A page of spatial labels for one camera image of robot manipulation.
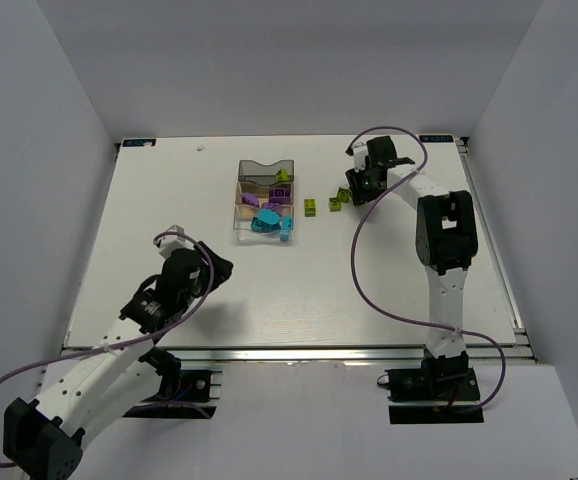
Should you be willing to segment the purple and green lego stack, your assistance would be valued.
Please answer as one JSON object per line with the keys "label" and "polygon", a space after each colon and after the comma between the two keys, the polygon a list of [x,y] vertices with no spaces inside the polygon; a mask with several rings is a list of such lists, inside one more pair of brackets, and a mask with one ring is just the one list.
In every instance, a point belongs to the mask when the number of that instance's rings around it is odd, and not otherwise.
{"label": "purple and green lego stack", "polygon": [[275,179],[277,182],[286,182],[289,180],[289,175],[286,170],[280,169],[276,172]]}

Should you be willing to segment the purple square lego brick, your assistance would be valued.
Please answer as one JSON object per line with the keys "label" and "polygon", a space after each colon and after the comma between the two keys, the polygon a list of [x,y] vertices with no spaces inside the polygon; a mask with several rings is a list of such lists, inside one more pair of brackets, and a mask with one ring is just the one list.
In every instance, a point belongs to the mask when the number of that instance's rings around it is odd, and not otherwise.
{"label": "purple square lego brick", "polygon": [[285,187],[275,187],[269,190],[268,200],[271,203],[290,204],[291,189]]}

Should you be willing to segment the cyan lego brick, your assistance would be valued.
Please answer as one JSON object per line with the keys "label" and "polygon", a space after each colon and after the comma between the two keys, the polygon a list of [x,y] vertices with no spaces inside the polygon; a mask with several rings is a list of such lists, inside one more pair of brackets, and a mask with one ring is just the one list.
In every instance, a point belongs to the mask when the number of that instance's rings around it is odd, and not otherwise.
{"label": "cyan lego brick", "polygon": [[281,242],[288,242],[291,239],[293,230],[293,217],[291,215],[284,215],[281,220],[281,229],[279,238]]}

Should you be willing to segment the purple round lego piece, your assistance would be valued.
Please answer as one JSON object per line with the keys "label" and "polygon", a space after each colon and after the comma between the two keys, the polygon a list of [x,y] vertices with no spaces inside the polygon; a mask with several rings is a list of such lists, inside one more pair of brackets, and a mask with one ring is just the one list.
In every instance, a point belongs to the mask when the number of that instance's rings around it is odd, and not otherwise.
{"label": "purple round lego piece", "polygon": [[281,210],[283,207],[284,207],[284,205],[282,203],[277,203],[277,202],[265,202],[261,205],[262,209],[273,210],[273,211]]}

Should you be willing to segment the small cyan square lego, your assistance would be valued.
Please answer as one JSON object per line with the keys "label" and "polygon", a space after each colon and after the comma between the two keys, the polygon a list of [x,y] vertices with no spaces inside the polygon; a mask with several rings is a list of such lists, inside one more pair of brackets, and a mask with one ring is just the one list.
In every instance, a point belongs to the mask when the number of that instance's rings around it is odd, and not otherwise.
{"label": "small cyan square lego", "polygon": [[263,226],[257,217],[254,217],[251,221],[251,230],[257,233],[261,233],[263,231]]}

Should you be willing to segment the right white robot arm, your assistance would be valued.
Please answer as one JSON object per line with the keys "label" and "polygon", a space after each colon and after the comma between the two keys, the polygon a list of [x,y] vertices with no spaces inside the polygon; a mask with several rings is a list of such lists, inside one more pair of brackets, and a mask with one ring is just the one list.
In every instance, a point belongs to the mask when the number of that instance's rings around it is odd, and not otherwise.
{"label": "right white robot arm", "polygon": [[463,290],[478,251],[471,194],[436,184],[412,159],[397,154],[389,136],[357,142],[346,153],[354,160],[345,172],[354,205],[375,205],[390,192],[415,211],[415,249],[429,289],[425,354],[433,359],[461,357],[466,351]]}

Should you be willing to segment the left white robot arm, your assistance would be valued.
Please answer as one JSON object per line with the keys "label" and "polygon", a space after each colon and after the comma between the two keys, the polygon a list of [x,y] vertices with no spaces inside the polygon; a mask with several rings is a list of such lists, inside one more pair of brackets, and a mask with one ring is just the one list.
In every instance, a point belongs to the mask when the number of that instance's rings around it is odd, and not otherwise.
{"label": "left white robot arm", "polygon": [[163,248],[148,277],[96,346],[55,384],[5,410],[3,453],[32,479],[66,479],[85,449],[128,412],[178,407],[192,390],[181,362],[158,347],[164,330],[232,275],[232,262],[205,243]]}

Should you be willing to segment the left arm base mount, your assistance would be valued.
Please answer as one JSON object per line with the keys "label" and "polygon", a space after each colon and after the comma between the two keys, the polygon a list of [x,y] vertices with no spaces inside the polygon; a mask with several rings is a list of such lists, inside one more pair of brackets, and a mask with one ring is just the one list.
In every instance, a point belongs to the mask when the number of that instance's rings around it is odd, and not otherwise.
{"label": "left arm base mount", "polygon": [[210,420],[217,409],[222,372],[185,367],[173,354],[154,348],[139,358],[159,378],[158,390],[124,414],[125,418]]}

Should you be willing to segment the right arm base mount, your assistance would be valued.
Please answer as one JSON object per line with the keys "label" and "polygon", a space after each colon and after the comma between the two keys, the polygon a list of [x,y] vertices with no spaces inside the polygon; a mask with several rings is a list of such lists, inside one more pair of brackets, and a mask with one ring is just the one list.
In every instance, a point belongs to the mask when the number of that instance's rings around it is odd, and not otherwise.
{"label": "right arm base mount", "polygon": [[480,390],[469,357],[425,357],[418,368],[385,371],[376,384],[388,392],[392,425],[480,424]]}

